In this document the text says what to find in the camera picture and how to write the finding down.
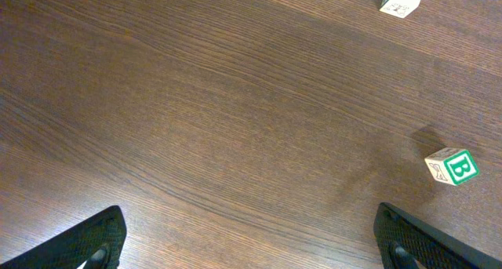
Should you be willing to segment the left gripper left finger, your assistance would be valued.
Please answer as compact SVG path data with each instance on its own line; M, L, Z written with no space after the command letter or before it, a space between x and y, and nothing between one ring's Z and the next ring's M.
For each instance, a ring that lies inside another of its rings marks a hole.
M116 269L126 234L122 211L113 205L6 261L1 267Z

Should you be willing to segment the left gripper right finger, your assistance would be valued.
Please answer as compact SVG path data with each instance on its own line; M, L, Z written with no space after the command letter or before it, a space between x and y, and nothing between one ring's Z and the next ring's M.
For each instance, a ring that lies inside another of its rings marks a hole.
M501 261L387 202L379 204L373 233L385 268L500 268Z

